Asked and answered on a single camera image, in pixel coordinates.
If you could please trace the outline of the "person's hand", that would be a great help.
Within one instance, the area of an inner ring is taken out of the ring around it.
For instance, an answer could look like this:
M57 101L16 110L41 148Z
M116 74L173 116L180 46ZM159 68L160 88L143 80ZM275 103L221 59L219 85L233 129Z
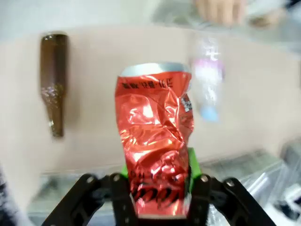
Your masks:
M245 15L245 0L194 0L201 19L225 26L237 25Z

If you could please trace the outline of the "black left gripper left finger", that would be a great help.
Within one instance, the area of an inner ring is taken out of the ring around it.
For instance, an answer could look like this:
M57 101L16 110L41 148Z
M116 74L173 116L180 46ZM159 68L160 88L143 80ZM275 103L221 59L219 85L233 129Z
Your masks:
M42 225L86 226L107 201L112 202L115 225L139 225L128 179L121 173L113 173L103 178L89 173L82 175Z

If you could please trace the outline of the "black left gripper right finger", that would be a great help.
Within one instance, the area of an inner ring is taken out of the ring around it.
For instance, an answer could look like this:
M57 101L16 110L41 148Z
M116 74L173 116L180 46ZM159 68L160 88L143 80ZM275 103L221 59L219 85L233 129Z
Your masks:
M203 174L194 149L189 148L188 152L191 168L188 226L205 226L210 205L213 205L231 226L275 225L236 178L227 178L220 182L214 177Z

